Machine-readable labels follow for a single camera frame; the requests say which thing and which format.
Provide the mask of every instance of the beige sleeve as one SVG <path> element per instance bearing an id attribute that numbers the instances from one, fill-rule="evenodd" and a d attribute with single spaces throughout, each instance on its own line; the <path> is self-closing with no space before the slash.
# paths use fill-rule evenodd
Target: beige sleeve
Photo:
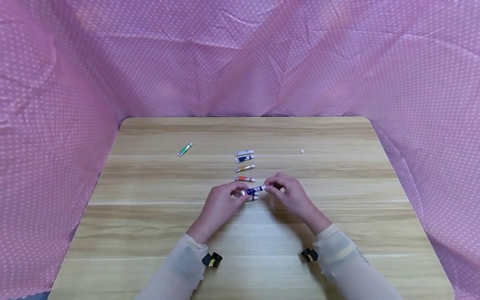
<path id="1" fill-rule="evenodd" d="M 334 224 L 315 236 L 318 264 L 346 300 L 401 300 L 402 296 Z"/>
<path id="2" fill-rule="evenodd" d="M 204 277 L 207 245 L 184 234 L 136 300 L 188 300 Z"/>

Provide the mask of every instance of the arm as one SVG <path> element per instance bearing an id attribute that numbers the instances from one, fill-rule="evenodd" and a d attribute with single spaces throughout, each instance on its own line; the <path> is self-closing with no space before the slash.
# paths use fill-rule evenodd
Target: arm
<path id="1" fill-rule="evenodd" d="M 206 244 L 184 234 L 136 300 L 187 300 L 204 277 Z"/>
<path id="2" fill-rule="evenodd" d="M 401 300 L 395 288 L 363 257 L 357 246 L 311 202 L 298 180 L 278 173 L 266 191 L 310 228 L 318 264 L 346 300 Z"/>
<path id="3" fill-rule="evenodd" d="M 208 252 L 208 240 L 248 200 L 248 195 L 240 196 L 240 191 L 246 189 L 248 186 L 240 182 L 211 189 L 198 218 L 136 300 L 190 299 L 204 276 L 202 259 Z"/>

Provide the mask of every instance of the pink backdrop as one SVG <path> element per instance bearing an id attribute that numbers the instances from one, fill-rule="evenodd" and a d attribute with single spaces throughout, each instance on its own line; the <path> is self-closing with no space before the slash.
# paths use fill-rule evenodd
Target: pink backdrop
<path id="1" fill-rule="evenodd" d="M 480 299 L 477 0 L 4 0 L 0 299 L 51 288 L 128 116 L 372 122 Z"/>

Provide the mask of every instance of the person's left hand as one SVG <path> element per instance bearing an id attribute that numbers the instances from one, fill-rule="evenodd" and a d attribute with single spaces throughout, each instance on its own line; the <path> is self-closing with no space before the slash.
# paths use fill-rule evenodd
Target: person's left hand
<path id="1" fill-rule="evenodd" d="M 202 212 L 187 230 L 187 234 L 195 242 L 206 244 L 210 237 L 248 200 L 249 195 L 242 196 L 240 193 L 247 189 L 248 186 L 245 183 L 238 181 L 214 186 L 208 194 Z"/>

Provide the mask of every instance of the wooden table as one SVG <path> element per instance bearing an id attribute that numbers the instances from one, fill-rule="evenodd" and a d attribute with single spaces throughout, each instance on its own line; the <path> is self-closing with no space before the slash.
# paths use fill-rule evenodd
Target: wooden table
<path id="1" fill-rule="evenodd" d="M 193 147 L 183 157 L 177 152 Z M 49 300 L 133 299 L 196 219 L 212 186 L 261 184 L 282 171 L 363 251 L 405 299 L 452 299 L 452 288 L 369 121 L 345 118 L 134 118 L 105 164 Z M 193 299 L 339 299 L 304 224 L 265 193 L 209 243 L 224 259 Z"/>

